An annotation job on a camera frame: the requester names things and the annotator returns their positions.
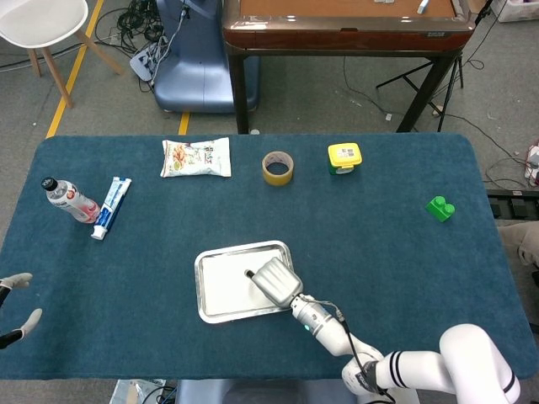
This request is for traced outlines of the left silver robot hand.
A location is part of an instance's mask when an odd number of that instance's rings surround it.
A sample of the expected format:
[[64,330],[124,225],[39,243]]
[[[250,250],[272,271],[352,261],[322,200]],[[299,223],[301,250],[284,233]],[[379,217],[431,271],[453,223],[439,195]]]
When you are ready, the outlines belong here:
[[[29,287],[30,281],[33,279],[31,273],[21,273],[8,276],[1,279],[1,305],[8,297],[13,289],[21,289]],[[13,343],[24,339],[24,337],[32,332],[42,317],[43,311],[37,308],[31,312],[27,321],[20,327],[13,329],[11,332],[1,336],[1,349],[5,349]]]

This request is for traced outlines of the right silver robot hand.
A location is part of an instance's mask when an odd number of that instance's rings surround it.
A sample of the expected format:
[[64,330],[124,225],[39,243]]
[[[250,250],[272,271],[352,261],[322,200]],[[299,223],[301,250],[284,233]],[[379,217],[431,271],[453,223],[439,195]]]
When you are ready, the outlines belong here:
[[257,272],[247,269],[244,274],[268,300],[280,308],[288,308],[303,291],[301,279],[279,258],[270,259]]

